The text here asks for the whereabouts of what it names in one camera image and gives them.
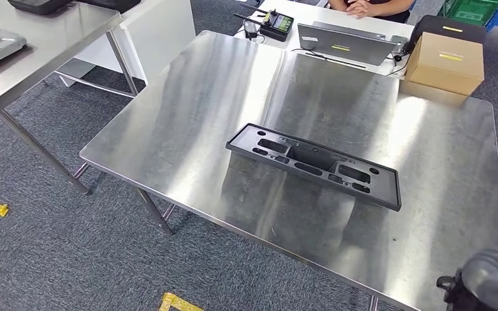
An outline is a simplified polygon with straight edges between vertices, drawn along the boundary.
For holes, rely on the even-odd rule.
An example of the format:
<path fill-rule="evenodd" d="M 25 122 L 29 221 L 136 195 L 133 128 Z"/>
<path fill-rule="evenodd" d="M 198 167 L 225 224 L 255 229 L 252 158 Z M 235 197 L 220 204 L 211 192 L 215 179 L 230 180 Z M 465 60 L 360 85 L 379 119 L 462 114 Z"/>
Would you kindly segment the person's right hand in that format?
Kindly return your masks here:
<path fill-rule="evenodd" d="M 346 12 L 348 15 L 355 16 L 358 19 L 365 17 L 368 13 L 367 1 L 348 1 Z"/>

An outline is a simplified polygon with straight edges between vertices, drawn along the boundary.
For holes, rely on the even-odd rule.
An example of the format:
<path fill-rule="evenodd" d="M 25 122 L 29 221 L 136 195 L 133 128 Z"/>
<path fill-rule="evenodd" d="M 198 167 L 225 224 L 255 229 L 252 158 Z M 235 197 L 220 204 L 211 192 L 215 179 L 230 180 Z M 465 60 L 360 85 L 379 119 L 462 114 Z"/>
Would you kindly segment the person's left hand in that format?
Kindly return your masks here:
<path fill-rule="evenodd" d="M 376 7 L 369 1 L 359 1 L 359 13 L 357 13 L 358 18 L 364 17 L 375 17 Z"/>

